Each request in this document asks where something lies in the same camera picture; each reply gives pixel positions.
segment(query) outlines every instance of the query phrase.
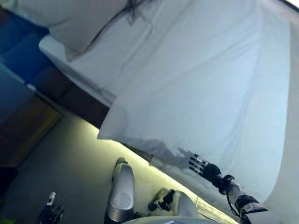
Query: white blanket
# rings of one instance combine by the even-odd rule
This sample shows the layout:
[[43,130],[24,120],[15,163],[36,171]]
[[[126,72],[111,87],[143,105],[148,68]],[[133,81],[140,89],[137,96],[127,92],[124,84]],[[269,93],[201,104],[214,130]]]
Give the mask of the white blanket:
[[[288,22],[256,1],[189,0],[114,102],[99,138],[154,154],[191,176],[188,151],[197,153],[263,202],[283,154],[289,55]],[[205,188],[208,202],[225,201]]]
[[39,47],[76,85],[111,107],[138,76],[137,71],[147,62],[187,2],[155,0],[142,4],[138,8],[142,16],[133,26],[126,16],[121,17],[90,51],[71,62],[65,57],[63,44],[50,35],[41,40]]

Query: white pillow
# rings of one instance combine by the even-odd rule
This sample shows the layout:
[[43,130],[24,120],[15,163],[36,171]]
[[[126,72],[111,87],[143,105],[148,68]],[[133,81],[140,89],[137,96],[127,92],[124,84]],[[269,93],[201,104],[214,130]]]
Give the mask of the white pillow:
[[68,58],[82,54],[128,0],[0,0],[4,8],[47,27]]

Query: gray carpet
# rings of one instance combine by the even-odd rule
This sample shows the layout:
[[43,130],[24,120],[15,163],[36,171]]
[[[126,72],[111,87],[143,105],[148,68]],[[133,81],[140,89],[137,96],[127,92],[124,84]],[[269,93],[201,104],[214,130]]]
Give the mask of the gray carpet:
[[147,203],[161,187],[184,190],[124,146],[97,140],[97,133],[77,117],[63,117],[19,167],[2,216],[17,219],[17,224],[34,224],[48,195],[55,191],[65,208],[62,223],[103,223],[110,177],[121,156],[134,171],[136,211],[148,212]]

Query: wooden cabinet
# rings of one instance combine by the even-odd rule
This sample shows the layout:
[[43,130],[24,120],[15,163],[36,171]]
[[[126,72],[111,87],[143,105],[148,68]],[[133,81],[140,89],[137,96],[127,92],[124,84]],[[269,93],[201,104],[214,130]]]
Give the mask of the wooden cabinet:
[[60,117],[0,65],[0,166],[19,165]]

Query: robotic hand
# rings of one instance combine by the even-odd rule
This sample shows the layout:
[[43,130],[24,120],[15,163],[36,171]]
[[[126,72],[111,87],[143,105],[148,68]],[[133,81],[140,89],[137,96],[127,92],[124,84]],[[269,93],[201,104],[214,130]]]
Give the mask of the robotic hand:
[[64,210],[60,206],[55,206],[56,193],[52,192],[47,200],[46,206],[38,216],[36,224],[57,224],[61,220]]
[[282,224],[273,213],[238,184],[233,176],[222,177],[221,171],[216,165],[196,154],[190,158],[189,164],[191,165],[190,170],[211,182],[221,194],[227,196],[228,204],[233,214],[240,218],[241,224]]

